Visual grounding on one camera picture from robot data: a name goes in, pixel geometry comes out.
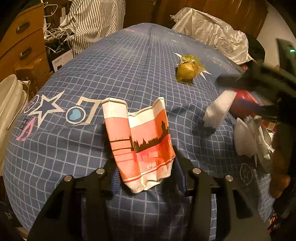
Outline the red white paper cup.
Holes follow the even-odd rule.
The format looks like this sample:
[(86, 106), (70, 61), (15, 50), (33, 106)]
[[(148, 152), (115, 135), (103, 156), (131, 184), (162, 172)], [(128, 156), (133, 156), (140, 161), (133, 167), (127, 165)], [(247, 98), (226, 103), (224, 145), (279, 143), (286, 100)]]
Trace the red white paper cup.
[(131, 192), (149, 190), (170, 177), (176, 155), (164, 98), (133, 113), (120, 99), (107, 98), (101, 105), (112, 154)]

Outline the yellow plastic wrapper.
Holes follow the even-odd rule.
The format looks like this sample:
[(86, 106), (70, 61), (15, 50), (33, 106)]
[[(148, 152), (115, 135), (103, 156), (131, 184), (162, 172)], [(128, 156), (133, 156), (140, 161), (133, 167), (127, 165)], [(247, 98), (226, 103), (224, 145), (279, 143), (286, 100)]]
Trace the yellow plastic wrapper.
[(176, 80), (182, 82), (191, 82), (195, 77), (205, 70), (205, 66), (200, 62), (199, 58), (194, 55), (180, 55), (177, 67)]

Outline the white trash bin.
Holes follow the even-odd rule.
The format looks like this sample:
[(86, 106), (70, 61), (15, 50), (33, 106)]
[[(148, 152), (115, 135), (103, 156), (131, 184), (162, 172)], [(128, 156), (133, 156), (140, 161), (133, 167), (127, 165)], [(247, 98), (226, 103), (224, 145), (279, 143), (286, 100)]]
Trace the white trash bin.
[(18, 80), (12, 74), (1, 82), (1, 175), (11, 132), (20, 112), (28, 104), (29, 81)]

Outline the red round ball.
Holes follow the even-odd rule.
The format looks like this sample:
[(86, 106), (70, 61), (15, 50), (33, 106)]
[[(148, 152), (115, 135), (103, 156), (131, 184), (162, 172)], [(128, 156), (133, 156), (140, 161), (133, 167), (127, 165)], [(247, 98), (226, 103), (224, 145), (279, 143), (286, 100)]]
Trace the red round ball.
[(236, 97), (229, 109), (231, 115), (244, 120), (247, 116), (262, 116), (261, 104), (246, 90), (236, 89)]

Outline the black fur hat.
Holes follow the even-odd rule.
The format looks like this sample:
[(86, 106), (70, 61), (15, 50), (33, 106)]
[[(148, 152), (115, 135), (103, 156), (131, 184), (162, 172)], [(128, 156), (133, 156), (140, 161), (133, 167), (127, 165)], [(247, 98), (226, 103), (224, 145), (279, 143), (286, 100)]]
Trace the black fur hat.
[(260, 42), (252, 35), (245, 34), (248, 39), (248, 54), (251, 56), (253, 61), (265, 61), (265, 49)]

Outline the dark wooden wardrobe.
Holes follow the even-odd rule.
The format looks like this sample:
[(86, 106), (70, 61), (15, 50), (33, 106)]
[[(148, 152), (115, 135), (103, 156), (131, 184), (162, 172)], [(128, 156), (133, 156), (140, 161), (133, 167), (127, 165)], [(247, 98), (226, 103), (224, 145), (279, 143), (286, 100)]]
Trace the dark wooden wardrobe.
[(266, 1), (249, 0), (159, 0), (126, 1), (125, 28), (139, 23), (154, 23), (171, 28), (171, 16), (182, 8), (193, 8), (217, 17), (235, 30), (257, 37), (268, 10)]

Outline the blue grid bed cover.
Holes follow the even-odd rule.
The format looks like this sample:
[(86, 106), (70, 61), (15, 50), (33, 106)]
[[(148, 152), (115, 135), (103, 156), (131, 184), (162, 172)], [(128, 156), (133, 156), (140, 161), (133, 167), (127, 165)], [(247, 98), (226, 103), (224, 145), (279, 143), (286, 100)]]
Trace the blue grid bed cover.
[[(176, 53), (196, 56), (205, 70), (191, 82), (177, 81)], [(32, 227), (65, 175), (82, 177), (106, 163), (103, 111), (94, 104), (108, 97), (126, 101), (131, 112), (163, 97), (178, 151), (212, 176), (233, 176), (267, 220), (270, 176), (236, 154), (235, 119), (228, 114), (215, 131), (203, 126), (207, 106), (222, 91), (216, 78), (223, 73), (238, 70), (213, 48), (155, 24), (129, 27), (85, 49), (52, 75), (13, 128), (4, 184), (19, 222)]]

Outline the silver crinkled plastic sheet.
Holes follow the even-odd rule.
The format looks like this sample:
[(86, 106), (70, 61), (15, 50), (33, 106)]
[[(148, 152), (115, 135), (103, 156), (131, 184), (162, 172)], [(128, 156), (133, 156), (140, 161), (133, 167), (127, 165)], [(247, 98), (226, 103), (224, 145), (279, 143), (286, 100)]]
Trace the silver crinkled plastic sheet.
[(173, 30), (213, 47), (238, 65), (253, 59), (246, 34), (219, 18), (185, 7), (171, 15), (171, 19), (175, 22)]

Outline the wooden chair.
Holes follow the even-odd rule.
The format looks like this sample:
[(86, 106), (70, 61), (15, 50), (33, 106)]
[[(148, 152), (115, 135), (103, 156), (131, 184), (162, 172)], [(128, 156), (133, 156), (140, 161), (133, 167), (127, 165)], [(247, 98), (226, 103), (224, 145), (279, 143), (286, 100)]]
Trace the wooden chair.
[(35, 59), (26, 66), (15, 64), (14, 72), (18, 80), (30, 81), (29, 100), (38, 93), (53, 74), (53, 71), (50, 70), (47, 58)]

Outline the wooden chest of drawers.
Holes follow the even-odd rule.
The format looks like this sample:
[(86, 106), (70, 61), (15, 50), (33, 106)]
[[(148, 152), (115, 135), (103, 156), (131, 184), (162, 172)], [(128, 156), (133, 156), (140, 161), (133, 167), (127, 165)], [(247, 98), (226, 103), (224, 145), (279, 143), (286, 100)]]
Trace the wooden chest of drawers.
[(44, 85), (50, 77), (44, 42), (44, 4), (39, 3), (17, 15), (1, 41), (1, 80), (14, 74), (15, 66), (28, 66), (38, 59), (43, 63), (38, 70), (43, 76), (38, 84)]

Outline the striped grey white cloth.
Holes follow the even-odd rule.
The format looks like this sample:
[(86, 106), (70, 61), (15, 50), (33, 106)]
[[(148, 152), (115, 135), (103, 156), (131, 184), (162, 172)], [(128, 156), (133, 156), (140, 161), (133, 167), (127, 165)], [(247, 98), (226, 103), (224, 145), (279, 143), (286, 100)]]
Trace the striped grey white cloth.
[(123, 28), (125, 1), (72, 1), (60, 30), (69, 31), (68, 44), (74, 56)]

